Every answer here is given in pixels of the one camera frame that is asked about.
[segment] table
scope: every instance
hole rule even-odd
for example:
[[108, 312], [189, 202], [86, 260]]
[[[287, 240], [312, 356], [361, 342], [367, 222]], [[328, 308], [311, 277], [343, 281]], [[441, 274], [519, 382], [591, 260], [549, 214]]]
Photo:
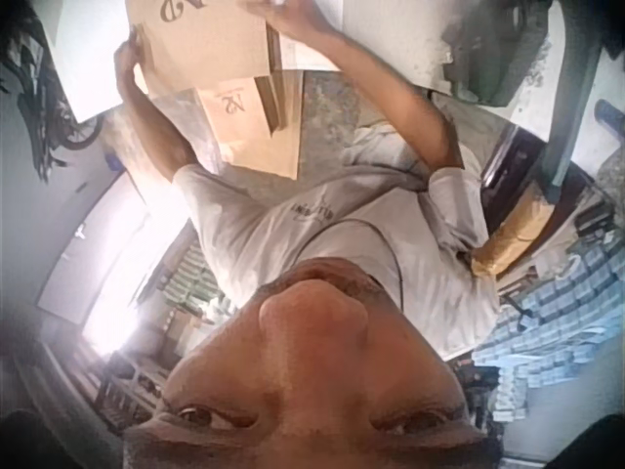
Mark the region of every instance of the table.
[[[316, 0], [326, 17], [369, 48], [412, 83], [449, 93], [441, 65], [449, 61], [442, 32], [479, 0]], [[128, 36], [124, 0], [34, 0], [63, 88], [79, 121], [121, 104], [113, 53]], [[549, 138], [556, 89], [563, 63], [564, 22], [558, 1], [549, 16], [550, 31], [539, 59], [508, 107], [487, 107], [544, 141]], [[335, 67], [319, 54], [282, 40], [283, 67]], [[622, 58], [602, 57], [596, 87], [584, 118], [573, 161], [591, 176], [619, 142], [594, 121], [597, 99], [608, 97], [625, 108]]]

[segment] wall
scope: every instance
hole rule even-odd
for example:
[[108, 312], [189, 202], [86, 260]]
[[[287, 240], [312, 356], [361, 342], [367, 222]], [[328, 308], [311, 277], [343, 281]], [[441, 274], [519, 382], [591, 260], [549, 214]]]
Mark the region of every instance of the wall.
[[[17, 80], [0, 67], [0, 77], [12, 92]], [[37, 327], [42, 312], [34, 306], [48, 274], [116, 173], [104, 161], [102, 147], [56, 157], [70, 162], [42, 183], [33, 167], [30, 140], [17, 108], [17, 95], [0, 94], [0, 156], [2, 209], [2, 319]]]

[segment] man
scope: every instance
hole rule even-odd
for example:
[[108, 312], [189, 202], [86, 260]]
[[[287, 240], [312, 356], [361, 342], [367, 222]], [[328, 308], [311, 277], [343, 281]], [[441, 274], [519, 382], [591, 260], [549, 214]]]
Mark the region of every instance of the man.
[[135, 38], [119, 49], [119, 91], [146, 152], [184, 193], [240, 307], [173, 371], [155, 417], [128, 432], [128, 465], [490, 467], [443, 361], [485, 338], [498, 309], [493, 279], [462, 260], [487, 232], [453, 129], [314, 1], [245, 7], [327, 56], [393, 127], [361, 131], [350, 167], [268, 210], [197, 164], [135, 85]]

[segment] shirt sleeve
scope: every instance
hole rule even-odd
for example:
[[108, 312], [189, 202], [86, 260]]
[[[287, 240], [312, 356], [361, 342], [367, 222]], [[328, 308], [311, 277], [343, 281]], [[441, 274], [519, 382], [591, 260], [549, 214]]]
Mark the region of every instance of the shirt sleeve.
[[228, 294], [232, 268], [266, 207], [198, 164], [181, 168], [174, 187], [185, 198], [206, 262]]
[[430, 200], [456, 241], [457, 249], [475, 249], [488, 241], [479, 178], [460, 168], [443, 168], [430, 178]]

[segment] cardboard box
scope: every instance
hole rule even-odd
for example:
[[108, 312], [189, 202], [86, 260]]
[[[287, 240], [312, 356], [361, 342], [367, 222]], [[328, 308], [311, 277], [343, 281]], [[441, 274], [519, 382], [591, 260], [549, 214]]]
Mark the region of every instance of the cardboard box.
[[284, 121], [271, 77], [231, 80], [197, 95], [220, 144], [268, 140]]
[[277, 36], [237, 0], [126, 0], [126, 7], [144, 42], [152, 96], [271, 74]]
[[304, 73], [281, 73], [285, 125], [269, 140], [245, 140], [220, 145], [222, 159], [233, 165], [297, 180], [302, 135]]

